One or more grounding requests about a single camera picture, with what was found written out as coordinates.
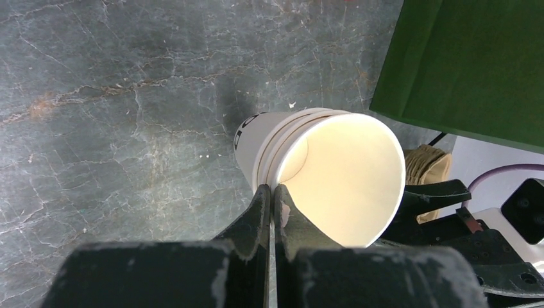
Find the black cable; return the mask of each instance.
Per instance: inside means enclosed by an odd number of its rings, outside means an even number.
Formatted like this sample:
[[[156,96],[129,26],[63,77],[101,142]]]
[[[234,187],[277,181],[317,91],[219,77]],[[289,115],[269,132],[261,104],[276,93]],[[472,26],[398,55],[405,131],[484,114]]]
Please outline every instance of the black cable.
[[[433,139],[431,142],[429,142],[429,146],[434,146],[438,141],[442,140],[447,135],[447,133],[440,133],[438,136],[436,136],[435,139]]]

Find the black lettering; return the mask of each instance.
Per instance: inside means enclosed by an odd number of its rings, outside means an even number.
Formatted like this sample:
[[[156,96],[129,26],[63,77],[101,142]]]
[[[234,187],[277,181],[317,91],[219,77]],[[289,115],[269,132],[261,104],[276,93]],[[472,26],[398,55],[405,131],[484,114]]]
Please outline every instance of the black lettering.
[[[242,123],[242,128],[246,127],[248,124],[250,124],[258,116],[259,116],[258,114],[255,114],[255,115],[252,115],[251,117],[249,117],[247,120],[245,120]]]
[[[234,151],[236,151],[236,149],[238,148],[238,141],[240,140],[240,136],[242,135],[242,131],[239,130],[237,133],[236,133],[236,136],[234,136]]]

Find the marble surface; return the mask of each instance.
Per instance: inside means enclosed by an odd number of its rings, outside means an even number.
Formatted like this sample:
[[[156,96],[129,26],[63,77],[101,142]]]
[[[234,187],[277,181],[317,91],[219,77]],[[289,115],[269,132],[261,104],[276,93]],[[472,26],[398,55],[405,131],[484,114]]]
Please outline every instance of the marble surface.
[[[216,235],[252,197],[238,124],[368,113],[401,6],[0,0],[0,306],[39,306],[81,243]],[[405,148],[436,134],[384,121]]]

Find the white paper cup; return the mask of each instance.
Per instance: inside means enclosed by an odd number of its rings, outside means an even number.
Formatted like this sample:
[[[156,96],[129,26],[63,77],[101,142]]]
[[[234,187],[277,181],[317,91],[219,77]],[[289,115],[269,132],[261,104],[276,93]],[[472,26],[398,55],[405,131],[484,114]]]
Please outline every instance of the white paper cup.
[[[394,133],[363,114],[307,123],[287,138],[270,169],[273,189],[287,186],[296,207],[345,247],[368,247],[393,220],[405,185]]]
[[[292,121],[327,108],[309,108],[299,112],[265,112],[247,118],[236,131],[234,156],[253,192],[257,191],[257,168],[262,152],[275,134]]]
[[[373,243],[404,192],[400,144],[368,115],[325,108],[255,115],[240,125],[235,157],[254,192],[285,184],[302,214],[345,247]]]

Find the green cloth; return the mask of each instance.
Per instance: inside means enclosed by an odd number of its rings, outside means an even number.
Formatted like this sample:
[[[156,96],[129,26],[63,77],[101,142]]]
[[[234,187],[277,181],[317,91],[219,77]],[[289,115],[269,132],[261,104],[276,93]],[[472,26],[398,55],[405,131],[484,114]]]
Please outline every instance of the green cloth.
[[[405,0],[370,109],[544,153],[544,0]]]

